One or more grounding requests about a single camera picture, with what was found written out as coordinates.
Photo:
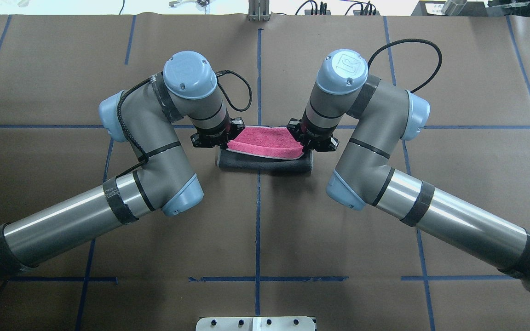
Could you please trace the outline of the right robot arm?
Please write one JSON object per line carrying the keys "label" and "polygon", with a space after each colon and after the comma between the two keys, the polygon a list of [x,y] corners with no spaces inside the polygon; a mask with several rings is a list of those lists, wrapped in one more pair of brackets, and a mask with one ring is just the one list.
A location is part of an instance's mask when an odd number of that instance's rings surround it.
{"label": "right robot arm", "polygon": [[287,129],[303,151],[336,151],[343,115],[358,120],[327,184],[327,195],[349,209],[371,205],[522,281],[530,292],[530,230],[389,165],[400,141],[415,138],[430,105],[409,90],[371,75],[352,50],[323,60],[301,119]]}

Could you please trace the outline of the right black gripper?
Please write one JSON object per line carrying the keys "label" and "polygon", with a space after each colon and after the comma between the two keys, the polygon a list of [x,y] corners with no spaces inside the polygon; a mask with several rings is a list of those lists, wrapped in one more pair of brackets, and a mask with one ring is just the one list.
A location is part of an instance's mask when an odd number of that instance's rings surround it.
{"label": "right black gripper", "polygon": [[339,140],[333,136],[336,126],[322,128],[313,124],[309,119],[290,119],[286,128],[292,137],[303,146],[304,153],[311,150],[334,152],[339,145]]}

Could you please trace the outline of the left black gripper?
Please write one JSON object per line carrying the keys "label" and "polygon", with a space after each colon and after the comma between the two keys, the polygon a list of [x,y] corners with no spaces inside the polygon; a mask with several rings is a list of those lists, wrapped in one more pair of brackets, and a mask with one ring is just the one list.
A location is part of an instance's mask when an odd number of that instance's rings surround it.
{"label": "left black gripper", "polygon": [[241,117],[225,119],[213,128],[195,127],[197,132],[190,136],[194,148],[228,148],[228,142],[236,139],[246,128]]}

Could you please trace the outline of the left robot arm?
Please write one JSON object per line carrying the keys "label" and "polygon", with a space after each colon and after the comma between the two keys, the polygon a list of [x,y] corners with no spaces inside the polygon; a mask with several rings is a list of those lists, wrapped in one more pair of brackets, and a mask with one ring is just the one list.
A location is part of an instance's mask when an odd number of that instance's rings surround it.
{"label": "left robot arm", "polygon": [[129,90],[100,103],[103,126],[116,142],[130,143],[137,164],[108,178],[101,186],[0,225],[0,284],[40,263],[139,218],[162,210],[175,216],[204,197],[174,129],[188,117],[196,129],[195,148],[227,148],[242,130],[219,77],[202,54],[181,51]]}

